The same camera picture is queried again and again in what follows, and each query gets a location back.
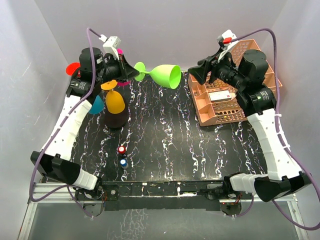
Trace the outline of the orange wine glass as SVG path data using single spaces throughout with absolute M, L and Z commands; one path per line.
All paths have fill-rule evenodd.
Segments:
M 120 114 L 125 109 L 125 102 L 122 95 L 115 90 L 118 82 L 114 79 L 103 83 L 100 87 L 106 92 L 105 103 L 111 114 Z

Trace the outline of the green wine glass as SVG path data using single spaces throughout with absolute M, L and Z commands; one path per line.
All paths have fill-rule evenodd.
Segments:
M 137 62 L 134 68 L 139 72 L 134 79 L 141 82 L 146 75 L 149 75 L 152 80 L 161 87 L 176 89 L 182 77 L 182 71 L 179 65 L 162 64 L 153 68 L 151 71 L 146 71 L 146 66 L 143 62 Z

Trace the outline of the blue wine glass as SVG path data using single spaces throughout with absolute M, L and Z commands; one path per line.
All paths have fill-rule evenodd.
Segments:
M 104 105 L 105 104 L 102 98 L 97 95 L 88 113 L 91 115 L 99 114 L 101 111 L 103 111 Z

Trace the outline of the red wine glass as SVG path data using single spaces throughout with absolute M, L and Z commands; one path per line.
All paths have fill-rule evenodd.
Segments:
M 65 72 L 72 79 L 80 78 L 81 77 L 80 69 L 81 69 L 81 64 L 79 62 L 73 62 L 66 67 Z

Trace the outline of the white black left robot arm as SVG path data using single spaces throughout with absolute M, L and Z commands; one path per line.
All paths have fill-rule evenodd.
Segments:
M 35 170 L 47 178 L 69 186 L 85 189 L 93 200 L 103 195 L 99 178 L 71 161 L 71 153 L 83 120 L 100 99 L 102 85 L 116 86 L 139 75 L 121 49 L 103 53 L 100 49 L 85 48 L 79 61 L 70 64 L 66 73 L 71 77 L 64 105 L 57 123 L 41 151 L 33 151 L 30 159 Z

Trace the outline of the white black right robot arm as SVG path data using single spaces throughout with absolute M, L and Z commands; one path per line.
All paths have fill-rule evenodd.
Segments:
M 296 161 L 281 144 L 281 126 L 276 122 L 276 98 L 263 82 L 269 68 L 266 55 L 249 49 L 239 65 L 230 52 L 216 54 L 198 61 L 188 69 L 200 85 L 216 79 L 236 89 L 235 98 L 258 138 L 267 165 L 266 174 L 234 173 L 223 180 L 223 194 L 233 199 L 248 192 L 264 202 L 293 194 L 311 183 Z

